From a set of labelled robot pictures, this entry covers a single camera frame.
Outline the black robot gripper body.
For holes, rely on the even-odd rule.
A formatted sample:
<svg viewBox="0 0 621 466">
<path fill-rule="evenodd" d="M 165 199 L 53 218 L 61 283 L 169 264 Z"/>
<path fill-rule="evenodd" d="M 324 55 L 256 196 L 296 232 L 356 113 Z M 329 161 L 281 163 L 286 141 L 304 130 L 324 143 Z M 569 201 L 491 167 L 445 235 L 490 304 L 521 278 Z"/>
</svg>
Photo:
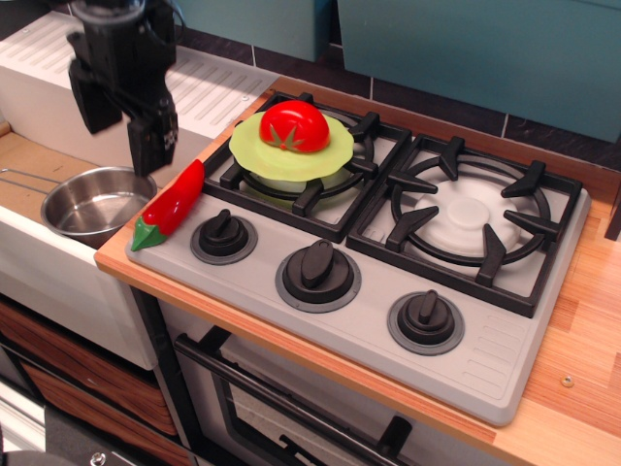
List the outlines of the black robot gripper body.
<svg viewBox="0 0 621 466">
<path fill-rule="evenodd" d="M 177 58 L 173 1 L 72 1 L 83 31 L 68 35 L 75 58 L 122 116 L 139 117 L 171 99 L 165 84 Z"/>
</svg>

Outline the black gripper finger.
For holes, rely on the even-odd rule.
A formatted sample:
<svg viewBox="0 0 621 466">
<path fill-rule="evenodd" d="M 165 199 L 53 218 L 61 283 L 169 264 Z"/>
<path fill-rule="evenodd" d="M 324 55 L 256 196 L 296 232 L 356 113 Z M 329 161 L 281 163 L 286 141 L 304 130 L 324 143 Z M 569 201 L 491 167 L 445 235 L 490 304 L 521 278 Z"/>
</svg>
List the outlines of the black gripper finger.
<svg viewBox="0 0 621 466">
<path fill-rule="evenodd" d="M 91 135 L 121 122 L 122 112 L 108 98 L 105 89 L 81 65 L 71 65 L 69 78 L 82 120 Z"/>
<path fill-rule="evenodd" d="M 127 124 L 134 172 L 138 177 L 171 165 L 179 138 L 178 115 L 171 99 L 160 99 L 153 111 Z"/>
</svg>

